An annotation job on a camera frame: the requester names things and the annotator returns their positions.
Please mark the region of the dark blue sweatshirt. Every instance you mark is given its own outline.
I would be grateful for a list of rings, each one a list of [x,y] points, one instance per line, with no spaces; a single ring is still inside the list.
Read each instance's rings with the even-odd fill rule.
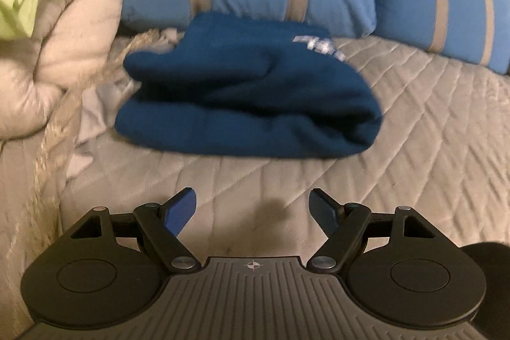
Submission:
[[[325,28],[199,14],[171,51],[136,51],[140,84],[115,130],[161,151],[337,159],[374,144],[383,115]]]

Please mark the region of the quilted grey bed cover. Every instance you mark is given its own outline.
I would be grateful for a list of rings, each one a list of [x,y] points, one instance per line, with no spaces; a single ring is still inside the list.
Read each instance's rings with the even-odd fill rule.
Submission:
[[[319,187],[374,211],[409,205],[458,245],[509,240],[509,78],[377,37],[338,48],[380,101],[383,124],[366,152],[341,160],[276,160],[162,153],[114,130],[91,166],[67,180],[85,79],[44,130],[1,145],[1,336],[31,319],[23,271],[95,206],[127,212],[185,187],[197,211],[181,234],[198,258],[310,257],[324,241],[308,213]]]

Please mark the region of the grey satin sheet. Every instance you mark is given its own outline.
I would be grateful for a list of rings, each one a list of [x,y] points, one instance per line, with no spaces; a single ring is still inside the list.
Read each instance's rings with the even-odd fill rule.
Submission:
[[[132,38],[120,36],[114,40],[106,68],[81,93],[79,128],[68,161],[67,180],[91,166],[97,154],[98,137],[113,130],[119,109],[140,88],[140,84],[125,72],[125,56],[135,51],[169,52],[182,37],[182,32],[177,29],[165,28],[151,29]]]

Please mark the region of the white puffy duvet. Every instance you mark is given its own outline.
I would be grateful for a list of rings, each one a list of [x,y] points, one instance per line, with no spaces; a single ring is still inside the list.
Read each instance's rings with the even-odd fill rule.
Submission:
[[[1,138],[41,130],[65,90],[107,62],[123,0],[41,0],[31,37],[1,38]]]

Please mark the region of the blue striped pillow right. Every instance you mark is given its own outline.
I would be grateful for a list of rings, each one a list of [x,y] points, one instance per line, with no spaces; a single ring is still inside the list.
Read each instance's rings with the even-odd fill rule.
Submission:
[[[509,0],[375,0],[381,38],[509,71]]]

